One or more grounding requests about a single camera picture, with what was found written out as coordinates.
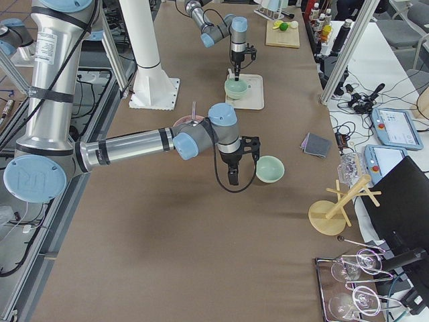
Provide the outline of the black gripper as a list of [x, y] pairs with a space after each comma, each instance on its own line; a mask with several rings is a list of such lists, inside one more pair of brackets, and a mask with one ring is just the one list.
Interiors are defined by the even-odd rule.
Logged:
[[239, 184], [239, 161], [244, 154], [244, 149], [239, 148], [238, 150], [226, 153], [220, 150], [221, 159], [229, 167], [228, 179], [230, 185]]
[[231, 62], [234, 66], [234, 79], [235, 81], [239, 80], [239, 68], [241, 67], [241, 63], [245, 59], [244, 52], [235, 52], [231, 50]]

